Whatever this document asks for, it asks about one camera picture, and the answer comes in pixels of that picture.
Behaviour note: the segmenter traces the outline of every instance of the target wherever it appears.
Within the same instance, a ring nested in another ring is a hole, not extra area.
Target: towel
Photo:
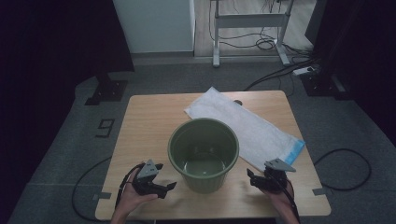
[[[266,161],[277,158],[292,165],[304,147],[303,140],[280,131],[213,87],[185,112],[192,119],[210,118],[227,124],[238,138],[239,156],[262,172]]]

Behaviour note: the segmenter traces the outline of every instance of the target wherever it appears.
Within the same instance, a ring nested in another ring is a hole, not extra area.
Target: bucket rim
[[[183,171],[182,169],[180,169],[180,168],[176,165],[176,163],[173,161],[173,159],[172,159],[172,157],[171,157],[171,155],[170,155],[170,153],[171,153],[171,143],[172,143],[172,139],[174,139],[174,136],[175,136],[176,132],[177,132],[181,127],[185,126],[186,124],[192,123],[192,122],[196,122],[196,121],[199,121],[199,120],[210,120],[210,121],[215,121],[216,123],[219,123],[219,124],[223,125],[227,130],[230,131],[230,133],[232,134],[233,138],[235,139],[235,144],[236,144],[236,156],[233,157],[233,160],[230,162],[230,164],[229,164],[228,166],[225,167],[224,170],[222,170],[221,172],[218,172],[217,174],[214,174],[214,175],[207,175],[207,176],[191,175],[191,174],[189,174],[189,173]],[[226,123],[224,123],[224,122],[222,122],[222,121],[220,121],[220,120],[218,120],[218,119],[211,119],[211,118],[190,119],[190,120],[188,120],[188,121],[186,121],[186,122],[180,124],[180,125],[173,131],[173,133],[171,134],[171,137],[169,138],[169,142],[168,142],[168,158],[169,158],[169,161],[171,162],[172,166],[173,166],[179,173],[181,173],[182,175],[185,175],[185,176],[188,176],[188,177],[191,177],[191,178],[194,178],[194,179],[211,179],[211,178],[216,178],[216,177],[219,177],[219,176],[222,176],[222,175],[226,175],[226,174],[233,168],[233,166],[236,164],[236,161],[237,161],[238,158],[239,158],[239,141],[238,141],[238,138],[236,137],[236,134],[235,134],[235,132],[233,131],[233,129],[230,128],[230,126],[228,126]]]

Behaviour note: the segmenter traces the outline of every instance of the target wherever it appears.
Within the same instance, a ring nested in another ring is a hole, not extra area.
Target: wooden table
[[[280,130],[302,138],[290,105],[283,91],[224,92],[233,100]],[[129,219],[196,219],[276,217],[277,213],[267,197],[251,187],[247,168],[258,171],[241,158],[228,173],[221,189],[211,194],[191,191],[181,175],[173,168],[167,145],[172,132],[190,118],[184,112],[201,93],[136,95],[131,97],[120,135],[114,149],[102,192],[110,192],[110,199],[100,199],[96,217],[111,219],[118,187],[129,170],[141,161],[153,159],[163,163],[154,183],[167,185],[177,182],[165,199],[144,203]],[[331,208],[325,195],[316,196],[313,189],[321,189],[318,174],[306,148],[292,165],[297,172],[288,173],[295,191],[300,216],[327,216]]]

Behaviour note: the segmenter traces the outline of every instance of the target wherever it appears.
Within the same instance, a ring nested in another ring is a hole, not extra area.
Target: dark background
[[[327,0],[314,54],[396,146],[396,17],[390,0]]]
[[[111,0],[4,1],[0,6],[5,223],[89,77],[134,69]]]
[[[348,1],[328,2],[318,46],[333,46],[354,10]],[[392,4],[362,2],[335,60],[329,62],[330,73],[339,76],[395,144]],[[134,68],[111,0],[14,0],[1,3],[0,15],[3,223],[64,122],[76,85],[88,77]],[[324,61],[327,53],[322,51]]]

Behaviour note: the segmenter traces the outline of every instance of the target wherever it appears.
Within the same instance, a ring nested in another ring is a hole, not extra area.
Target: black cable
[[[239,14],[239,11],[235,7],[235,0],[233,0],[233,9],[235,9],[235,11]]]
[[[93,170],[93,169],[96,168],[98,165],[100,165],[100,164],[102,164],[103,162],[108,161],[108,160],[110,160],[110,159],[111,159],[111,156],[105,158],[105,159],[102,160],[102,161],[99,161],[98,163],[96,163],[93,167],[91,167],[88,171],[86,171],[86,172],[79,178],[79,180],[77,181],[76,185],[75,185],[74,188],[73,188],[73,193],[72,193],[72,206],[73,206],[73,210],[75,211],[75,213],[76,213],[79,217],[81,217],[81,218],[84,219],[84,220],[87,220],[87,221],[100,221],[100,222],[104,222],[103,220],[100,220],[100,219],[97,219],[97,218],[85,217],[85,216],[83,216],[83,215],[77,210],[76,205],[75,205],[75,200],[74,200],[74,199],[75,199],[75,194],[76,194],[77,186],[78,186],[79,182],[81,182],[82,178],[84,178],[85,175],[87,175],[91,170]]]
[[[122,193],[123,193],[125,184],[126,184],[126,183],[131,183],[131,184],[132,184],[132,182],[127,182],[128,179],[129,179],[129,176],[131,175],[131,173],[132,173],[135,169],[138,169],[138,168],[141,169],[141,168],[143,168],[144,165],[145,165],[145,163],[137,164],[137,165],[136,165],[134,168],[132,168],[132,170],[130,170],[130,171],[128,172],[128,174],[126,174],[126,176],[122,179],[122,182],[120,183],[120,187],[119,187],[119,193],[117,194],[116,204],[115,204],[114,207],[117,207],[117,205],[119,205],[119,202],[120,202],[120,200],[121,200],[121,196],[122,196]]]
[[[270,178],[271,178],[272,180],[274,180],[274,182],[282,189],[283,193],[284,193],[284,194],[286,195],[286,197],[289,199],[292,212],[293,212],[294,216],[297,218],[298,223],[301,223],[301,221],[300,221],[300,215],[299,215],[298,209],[297,209],[297,204],[296,204],[296,202],[294,201],[293,197],[291,197],[291,195],[289,194],[288,190],[285,189],[285,188],[277,181],[276,178],[274,178],[274,177],[273,177],[271,174],[269,174],[269,173],[267,173],[267,174],[268,174],[268,175],[270,176]]]
[[[265,8],[268,6],[269,0],[265,0],[264,3],[262,3],[262,9],[261,12],[264,12]]]
[[[304,56],[304,55],[301,55],[301,56],[292,56],[292,57],[291,57],[291,61],[292,61],[294,64],[297,63],[297,62],[294,61],[294,59],[296,59],[296,58],[306,58],[306,59],[309,60],[309,56]]]
[[[292,95],[294,94],[294,80],[293,80],[293,77],[291,76],[291,74],[289,74],[289,77],[290,77],[290,80],[291,80],[291,87],[292,87],[292,89],[291,89],[291,93],[289,93],[288,95],[286,95],[286,97],[290,97],[290,96],[292,96]]]
[[[73,188],[73,193],[72,193],[72,206],[73,206],[73,210],[75,211],[75,213],[76,213],[79,217],[81,217],[82,219],[84,219],[84,220],[86,220],[86,221],[106,222],[106,221],[104,221],[104,220],[100,220],[100,219],[97,219],[97,218],[85,217],[84,215],[82,215],[82,214],[77,210],[77,207],[76,207],[75,201],[74,201],[77,186],[78,186],[79,182],[81,182],[81,180],[85,177],[85,175],[87,175],[91,170],[93,170],[94,168],[96,168],[97,166],[99,166],[100,164],[102,164],[103,162],[110,160],[111,158],[112,158],[111,156],[110,156],[110,157],[107,157],[107,158],[105,158],[104,160],[99,161],[98,163],[96,163],[96,164],[95,164],[93,167],[91,167],[89,170],[87,170],[87,171],[79,178],[79,180],[77,181],[76,185],[75,185],[74,188]],[[149,222],[144,221],[144,220],[134,220],[134,222],[139,222],[139,223],[143,223],[143,224],[149,224]]]
[[[270,5],[270,13],[272,13],[272,8],[273,8],[273,6],[274,6],[274,3],[275,3],[275,0],[273,0],[272,5],[271,5],[271,3],[269,3],[269,5]],[[279,9],[278,9],[278,13],[280,12],[281,4],[282,4],[282,1],[279,0]],[[211,3],[211,1],[210,1],[210,3],[209,3],[209,35],[210,35],[210,38],[211,38],[212,40],[215,40],[215,39],[213,38],[212,31],[210,30],[210,25],[211,25],[211,20],[210,20],[210,18],[211,18],[211,12],[212,12],[212,3]],[[274,41],[273,41],[274,38],[271,37],[271,36],[269,36],[269,35],[264,35],[264,34],[262,33],[263,31],[264,31],[264,28],[262,28],[262,31],[261,31],[259,34],[252,33],[252,34],[239,35],[239,36],[233,36],[233,37],[222,37],[222,36],[219,35],[219,39],[237,39],[237,38],[242,38],[242,37],[249,36],[249,35],[259,35],[259,36],[260,36],[260,39],[257,40],[257,41],[256,41],[256,44],[254,44],[254,45],[249,45],[249,46],[236,46],[236,45],[233,45],[233,44],[230,44],[230,43],[227,43],[227,42],[223,42],[223,41],[219,41],[219,44],[228,45],[228,46],[231,46],[231,47],[237,48],[237,49],[249,49],[249,48],[255,48],[255,47],[257,47],[258,49],[261,49],[261,50],[273,49],[273,48],[275,47],[275,43],[274,43]],[[276,35],[277,35],[277,38],[279,39],[279,29],[278,29],[278,27],[276,27]],[[269,47],[268,47],[268,48],[264,48],[264,47],[262,47],[262,44],[269,45]],[[286,50],[289,51],[289,52],[294,52],[294,53],[301,54],[301,55],[306,55],[306,56],[309,56],[309,55],[312,54],[312,51],[311,51],[311,50],[306,50],[306,49],[295,49],[295,48],[293,48],[293,47],[291,47],[291,46],[289,46],[289,45],[286,45],[285,43],[282,43],[282,45],[285,46]]]
[[[282,68],[282,69],[280,69],[280,70],[277,70],[277,71],[275,71],[275,72],[273,72],[273,73],[270,73],[270,74],[268,74],[268,75],[266,75],[266,76],[264,76],[264,77],[261,77],[261,78],[257,79],[256,81],[252,82],[250,85],[248,85],[248,86],[244,89],[244,91],[250,90],[250,88],[252,88],[253,86],[255,86],[255,85],[257,85],[257,84],[259,84],[259,83],[261,83],[261,82],[264,82],[265,80],[268,80],[268,79],[273,78],[273,77],[282,77],[282,76],[285,76],[285,75],[287,75],[287,74],[290,74],[290,73],[291,73],[293,70],[295,70],[295,69],[304,67],[304,66],[306,66],[306,65],[308,65],[308,64],[310,64],[310,63],[314,63],[314,62],[316,62],[316,61],[317,61],[317,59],[310,59],[310,60],[307,60],[307,61],[304,61],[304,62],[301,62],[301,63],[296,63],[296,64],[294,64],[294,65],[292,65],[292,66],[290,66],[290,67],[285,67],[285,68]],[[289,71],[286,72],[286,73],[277,75],[278,73],[284,72],[284,71],[286,71],[286,70],[289,70]]]
[[[360,156],[360,157],[366,162],[366,164],[367,164],[367,167],[368,167],[368,174],[367,174],[367,176],[364,178],[363,181],[361,181],[359,184],[357,184],[356,186],[351,187],[351,188],[337,188],[337,187],[333,187],[333,186],[330,186],[330,185],[328,185],[328,184],[325,184],[325,183],[323,183],[323,182],[320,182],[321,185],[324,186],[324,187],[326,187],[326,188],[334,189],[334,190],[339,190],[339,191],[350,191],[350,190],[353,190],[353,189],[358,189],[358,188],[360,188],[361,186],[363,186],[363,185],[370,179],[370,176],[371,176],[371,173],[372,173],[372,167],[371,167],[371,165],[370,165],[370,162],[369,162],[366,158],[364,158],[359,152],[354,151],[354,150],[349,149],[349,148],[338,148],[338,149],[332,150],[332,151],[330,151],[330,152],[324,154],[323,156],[321,156],[316,162],[314,162],[314,165],[317,165],[317,164],[318,164],[319,162],[321,162],[324,158],[328,157],[329,155],[333,154],[334,152],[339,152],[339,151],[348,151],[348,152],[352,152],[352,153],[354,153],[354,154]]]
[[[282,79],[280,79],[280,77],[277,77],[277,79],[279,80],[279,85],[277,85],[277,89],[280,90],[280,87],[282,86]]]

